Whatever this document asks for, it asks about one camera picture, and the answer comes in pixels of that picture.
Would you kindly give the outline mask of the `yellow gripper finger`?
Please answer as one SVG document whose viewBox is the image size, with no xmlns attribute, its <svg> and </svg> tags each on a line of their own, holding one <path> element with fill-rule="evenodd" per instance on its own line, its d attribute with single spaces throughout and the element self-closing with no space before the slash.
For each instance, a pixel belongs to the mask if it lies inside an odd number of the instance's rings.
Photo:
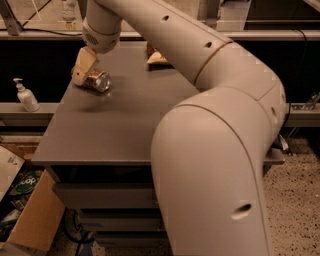
<svg viewBox="0 0 320 256">
<path fill-rule="evenodd" d="M 78 52 L 72 71 L 73 83 L 76 85 L 82 85 L 97 63 L 98 58 L 96 52 L 88 46 L 82 47 Z"/>
</svg>

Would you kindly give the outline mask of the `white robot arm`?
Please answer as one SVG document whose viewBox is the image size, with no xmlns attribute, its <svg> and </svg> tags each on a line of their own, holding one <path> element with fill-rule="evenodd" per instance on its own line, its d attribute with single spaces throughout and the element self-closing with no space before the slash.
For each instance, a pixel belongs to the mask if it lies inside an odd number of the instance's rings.
<svg viewBox="0 0 320 256">
<path fill-rule="evenodd" d="M 286 114 L 278 76 L 233 40 L 163 0 L 87 0 L 82 84 L 127 22 L 198 91 L 170 110 L 151 145 L 156 196 L 174 256 L 274 256 L 265 156 Z"/>
</svg>

